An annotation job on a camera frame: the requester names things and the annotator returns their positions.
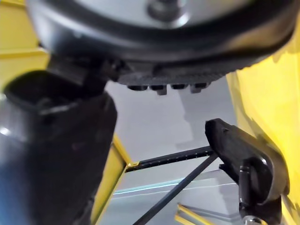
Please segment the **metal rod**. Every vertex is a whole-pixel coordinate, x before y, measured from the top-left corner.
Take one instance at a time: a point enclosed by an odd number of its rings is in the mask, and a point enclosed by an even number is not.
[[[178,185],[176,185],[169,193],[167,193],[158,203],[149,209],[141,218],[133,225],[145,225],[151,220],[162,208],[164,208],[182,189],[184,189],[193,179],[195,179],[203,170],[205,170],[215,159],[216,154],[209,156],[197,168],[195,168],[188,176],[185,177]]]
[[[151,168],[159,165],[165,165],[169,163],[180,162],[188,159],[199,158],[204,156],[210,156],[213,154],[210,146],[205,146],[197,149],[177,152],[165,156],[160,156],[156,158],[151,158],[147,160],[140,161],[137,165],[128,167],[127,172],[132,172],[136,170],[141,170],[145,168]]]

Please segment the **black metal bracket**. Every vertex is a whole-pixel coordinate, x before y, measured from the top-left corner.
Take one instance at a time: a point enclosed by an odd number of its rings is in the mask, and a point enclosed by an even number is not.
[[[141,218],[139,218],[133,225],[144,225],[151,220],[160,210],[162,210],[176,195],[179,194],[192,180],[194,180],[203,170],[205,170],[213,161],[217,159],[216,154],[209,156],[197,168],[195,168],[185,179],[176,185],[170,192],[168,192],[158,203],[152,206]]]
[[[213,154],[210,146],[205,146],[197,149],[177,152],[170,155],[160,156],[156,158],[151,158],[147,160],[140,161],[137,165],[129,167],[125,172],[132,172],[136,170],[151,168],[159,165],[165,165],[169,163],[176,163],[188,159],[200,158],[205,156],[210,156]]]

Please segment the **yellow panel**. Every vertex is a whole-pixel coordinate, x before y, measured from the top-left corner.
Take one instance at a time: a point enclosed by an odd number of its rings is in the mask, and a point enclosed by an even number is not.
[[[45,53],[42,56],[0,59],[0,88],[22,73],[45,68],[48,60]]]
[[[22,1],[0,3],[0,51],[2,49],[34,48],[38,40],[28,19]]]
[[[283,213],[286,220],[292,217],[296,224],[300,224],[299,63],[298,25],[292,41],[279,52],[250,68],[227,75],[239,127],[272,145],[287,162],[291,204]]]
[[[115,191],[121,176],[130,163],[124,147],[117,136],[113,138],[103,173],[103,178],[96,194],[95,203],[91,215],[91,224],[95,225],[100,222],[101,216],[108,206],[108,202]]]

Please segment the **metal bolt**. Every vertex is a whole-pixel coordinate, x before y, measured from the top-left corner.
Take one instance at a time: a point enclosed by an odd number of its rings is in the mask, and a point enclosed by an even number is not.
[[[149,15],[163,22],[172,22],[183,15],[184,0],[150,0]]]

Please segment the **gray wall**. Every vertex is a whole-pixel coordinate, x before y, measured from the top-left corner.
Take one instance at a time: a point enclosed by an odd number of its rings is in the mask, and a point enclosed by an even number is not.
[[[207,146],[206,120],[221,118],[236,124],[225,78],[198,94],[191,94],[189,89],[168,89],[166,96],[158,96],[154,91],[136,92],[117,83],[109,83],[107,91],[114,98],[119,113],[116,133],[134,161]],[[159,187],[180,180],[203,160],[197,158],[126,173],[118,191],[139,190],[148,185]],[[219,159],[212,163],[201,175],[205,179],[190,184],[189,187],[194,185],[194,188],[184,190],[149,224],[177,224],[174,221],[177,203],[199,214],[211,215],[209,218],[215,224],[240,224],[237,186],[217,170],[220,163]],[[114,195],[100,224],[132,224],[171,188],[155,189],[154,193],[152,189],[133,192],[125,197]]]

